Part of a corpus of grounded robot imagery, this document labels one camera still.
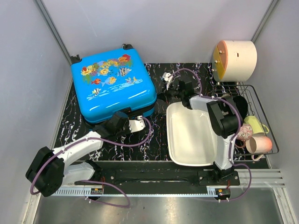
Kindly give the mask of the blue fish-print suitcase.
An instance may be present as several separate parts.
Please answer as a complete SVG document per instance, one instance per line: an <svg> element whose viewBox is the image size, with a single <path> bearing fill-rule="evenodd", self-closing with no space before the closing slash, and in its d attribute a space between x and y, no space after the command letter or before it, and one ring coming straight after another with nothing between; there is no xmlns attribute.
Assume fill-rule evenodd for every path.
<svg viewBox="0 0 299 224"><path fill-rule="evenodd" d="M129 118L154 112L157 91L131 44L83 58L71 56L71 73L80 112L90 128L115 112Z"/></svg>

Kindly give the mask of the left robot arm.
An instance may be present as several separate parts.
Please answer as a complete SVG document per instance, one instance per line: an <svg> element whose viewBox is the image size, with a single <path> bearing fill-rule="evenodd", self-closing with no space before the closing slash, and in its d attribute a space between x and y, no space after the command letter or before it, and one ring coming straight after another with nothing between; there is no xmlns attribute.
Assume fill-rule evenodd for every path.
<svg viewBox="0 0 299 224"><path fill-rule="evenodd" d="M54 149L42 147L25 174L31 182L30 193L41 193L44 197L54 194L62 185L64 173L73 162L100 149L103 142L109 142L108 138L128 130L128 116L123 112L116 112L111 119L94 127L84 137L72 143Z"/></svg>

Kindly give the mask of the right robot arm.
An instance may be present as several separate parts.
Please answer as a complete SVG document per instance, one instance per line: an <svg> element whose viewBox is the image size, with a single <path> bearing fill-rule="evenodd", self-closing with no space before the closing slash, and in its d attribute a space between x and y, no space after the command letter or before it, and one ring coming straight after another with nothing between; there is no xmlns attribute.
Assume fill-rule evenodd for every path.
<svg viewBox="0 0 299 224"><path fill-rule="evenodd" d="M171 159L184 166L209 166L213 182L223 185L234 175L233 152L243 119L230 96L196 94L192 82L164 81L158 98L179 98L166 110L167 140Z"/></svg>

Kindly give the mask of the white plastic basin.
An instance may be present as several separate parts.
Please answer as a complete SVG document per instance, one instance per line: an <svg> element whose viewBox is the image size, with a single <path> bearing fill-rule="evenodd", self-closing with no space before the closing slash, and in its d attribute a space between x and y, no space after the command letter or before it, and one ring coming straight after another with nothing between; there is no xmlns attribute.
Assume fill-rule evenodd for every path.
<svg viewBox="0 0 299 224"><path fill-rule="evenodd" d="M168 149L171 160L182 166L204 167L213 164L217 154L208 110L209 99L190 99L191 108L182 102L170 104L166 110Z"/></svg>

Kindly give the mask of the cream cylindrical drawer box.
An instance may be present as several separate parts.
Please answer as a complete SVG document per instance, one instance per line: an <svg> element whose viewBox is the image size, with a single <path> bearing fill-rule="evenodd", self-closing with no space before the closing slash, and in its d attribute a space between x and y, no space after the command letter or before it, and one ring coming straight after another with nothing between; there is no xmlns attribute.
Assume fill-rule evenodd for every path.
<svg viewBox="0 0 299 224"><path fill-rule="evenodd" d="M245 82L256 63L257 51L252 41L221 40L213 52L213 77L217 82Z"/></svg>

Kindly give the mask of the black bowl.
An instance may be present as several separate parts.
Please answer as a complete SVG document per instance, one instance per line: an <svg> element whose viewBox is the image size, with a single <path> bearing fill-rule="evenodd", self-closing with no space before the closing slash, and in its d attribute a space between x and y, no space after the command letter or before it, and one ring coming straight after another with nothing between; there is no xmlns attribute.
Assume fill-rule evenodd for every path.
<svg viewBox="0 0 299 224"><path fill-rule="evenodd" d="M243 96L235 96L233 97L233 101L242 117L245 119L248 113L248 102Z"/></svg>

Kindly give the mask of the pink patterned mug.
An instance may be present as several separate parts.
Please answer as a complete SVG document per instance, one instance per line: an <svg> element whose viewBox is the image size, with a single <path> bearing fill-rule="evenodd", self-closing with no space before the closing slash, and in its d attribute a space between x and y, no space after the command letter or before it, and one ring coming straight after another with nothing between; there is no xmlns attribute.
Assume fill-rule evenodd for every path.
<svg viewBox="0 0 299 224"><path fill-rule="evenodd" d="M249 124L243 124L243 126L240 128L239 133L236 137L235 146L237 148L243 148L246 146L246 141L248 141L253 134L253 129L251 125Z"/></svg>

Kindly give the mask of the yellow-green mug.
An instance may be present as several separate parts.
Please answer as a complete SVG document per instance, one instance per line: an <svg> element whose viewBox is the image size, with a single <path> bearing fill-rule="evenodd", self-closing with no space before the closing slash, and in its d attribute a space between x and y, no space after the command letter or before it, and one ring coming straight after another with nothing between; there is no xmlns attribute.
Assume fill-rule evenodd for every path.
<svg viewBox="0 0 299 224"><path fill-rule="evenodd" d="M265 136L269 133L269 128L265 124L262 124L255 116L247 116L244 119L244 123L252 127L252 132L255 136Z"/></svg>

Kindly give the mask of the peach gradient mug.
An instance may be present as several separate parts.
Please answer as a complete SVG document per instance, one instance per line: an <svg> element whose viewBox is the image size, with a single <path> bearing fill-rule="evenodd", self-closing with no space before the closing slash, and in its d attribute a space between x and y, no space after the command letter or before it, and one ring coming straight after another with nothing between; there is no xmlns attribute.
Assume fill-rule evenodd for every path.
<svg viewBox="0 0 299 224"><path fill-rule="evenodd" d="M272 141L267 136L252 136L246 141L246 149L251 153L252 160L258 161L272 150Z"/></svg>

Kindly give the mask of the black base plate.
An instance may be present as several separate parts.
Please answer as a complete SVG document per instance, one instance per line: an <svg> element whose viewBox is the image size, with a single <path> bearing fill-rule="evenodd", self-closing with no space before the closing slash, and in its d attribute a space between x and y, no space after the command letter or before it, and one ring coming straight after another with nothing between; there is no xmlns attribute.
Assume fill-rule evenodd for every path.
<svg viewBox="0 0 299 224"><path fill-rule="evenodd" d="M102 168L94 173L91 180L109 182L114 185L129 182L183 182L195 186L240 185L236 171L224 179L216 179L212 170L182 168Z"/></svg>

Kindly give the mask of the aluminium rail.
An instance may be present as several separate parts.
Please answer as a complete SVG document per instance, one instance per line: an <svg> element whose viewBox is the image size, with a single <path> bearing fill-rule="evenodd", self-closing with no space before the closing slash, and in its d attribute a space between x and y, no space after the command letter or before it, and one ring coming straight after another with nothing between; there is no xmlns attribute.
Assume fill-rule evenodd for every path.
<svg viewBox="0 0 299 224"><path fill-rule="evenodd" d="M236 169L234 173L224 179L216 180L212 174L212 170L204 169L199 171L197 175L191 172L183 172L187 176L178 176L176 178L151 178L137 179L128 176L115 175L114 185L124 185L125 183L188 183L192 186L241 186L241 187L271 187L284 188L285 183L278 169Z"/></svg>

